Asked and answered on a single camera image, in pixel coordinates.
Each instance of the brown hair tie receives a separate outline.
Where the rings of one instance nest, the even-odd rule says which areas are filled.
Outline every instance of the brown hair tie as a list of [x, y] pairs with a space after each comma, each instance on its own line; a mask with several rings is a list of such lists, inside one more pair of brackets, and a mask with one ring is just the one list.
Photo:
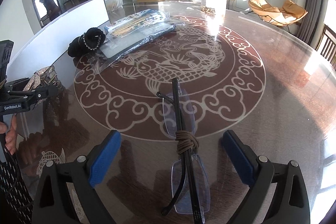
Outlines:
[[177, 153], [181, 155], [183, 152], [187, 151], [189, 148], [194, 148], [196, 154], [199, 147], [199, 142], [194, 135], [188, 131], [180, 130], [176, 131], [176, 141], [177, 144]]

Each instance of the silver bracelet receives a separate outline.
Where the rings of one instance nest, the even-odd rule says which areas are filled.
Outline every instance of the silver bracelet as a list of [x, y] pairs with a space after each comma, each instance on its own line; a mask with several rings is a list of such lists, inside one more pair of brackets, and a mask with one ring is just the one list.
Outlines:
[[99, 38], [98, 38], [97, 46], [96, 46], [95, 48], [90, 48], [90, 47], [88, 46], [88, 44], [86, 44], [86, 41], [85, 41], [85, 34], [86, 34], [86, 33], [83, 34], [83, 40], [84, 40], [84, 44], [85, 44], [85, 46], [86, 46], [89, 50], [92, 50], [92, 51], [98, 49], [98, 46], [99, 46], [99, 44], [100, 44], [101, 35], [100, 35]]

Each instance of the glass tabletop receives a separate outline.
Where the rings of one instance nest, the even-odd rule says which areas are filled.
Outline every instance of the glass tabletop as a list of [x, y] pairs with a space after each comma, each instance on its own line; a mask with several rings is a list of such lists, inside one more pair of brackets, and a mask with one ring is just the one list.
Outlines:
[[[65, 52], [53, 64], [64, 91], [19, 114], [20, 167], [34, 196], [45, 162], [86, 155], [111, 129], [122, 134], [120, 152], [96, 191], [117, 223], [192, 223], [192, 216], [161, 208], [171, 199], [170, 172], [178, 160], [166, 132], [160, 90], [178, 77], [195, 112], [198, 154], [208, 176], [208, 223], [226, 223], [248, 187], [221, 146], [230, 128], [257, 155], [287, 164], [296, 160], [307, 187], [311, 223], [336, 196], [335, 71], [307, 44], [280, 28], [228, 10], [224, 20], [191, 3], [124, 5], [118, 20], [145, 9], [169, 12], [185, 25], [95, 75], [85, 57]], [[69, 185], [76, 211], [87, 223]], [[256, 223], [263, 221], [271, 186]]]

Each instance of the silver bolt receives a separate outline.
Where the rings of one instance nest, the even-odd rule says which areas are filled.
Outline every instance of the silver bolt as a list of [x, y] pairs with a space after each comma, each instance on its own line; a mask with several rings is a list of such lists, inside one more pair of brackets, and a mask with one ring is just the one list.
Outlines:
[[84, 162], [85, 160], [86, 160], [86, 157], [83, 156], [83, 155], [81, 155], [81, 156], [79, 156], [79, 157], [77, 158], [77, 161], [78, 161], [78, 162]]
[[297, 163], [296, 160], [291, 160], [291, 165], [293, 165], [294, 167], [298, 167], [299, 164]]
[[261, 162], [267, 162], [268, 161], [268, 158], [266, 156], [259, 156], [259, 160]]
[[54, 164], [52, 160], [48, 160], [47, 163], [45, 164], [47, 167], [50, 167]]

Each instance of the gray curtain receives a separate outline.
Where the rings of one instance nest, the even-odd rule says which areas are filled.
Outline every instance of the gray curtain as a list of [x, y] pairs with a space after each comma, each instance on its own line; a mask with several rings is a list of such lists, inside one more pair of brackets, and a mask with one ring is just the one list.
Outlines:
[[324, 20], [326, 15], [326, 5], [323, 5], [324, 0], [307, 0], [305, 9], [308, 14], [303, 18], [300, 25], [297, 37], [307, 43], [314, 46], [316, 41], [313, 40], [315, 32], [320, 31], [319, 25]]

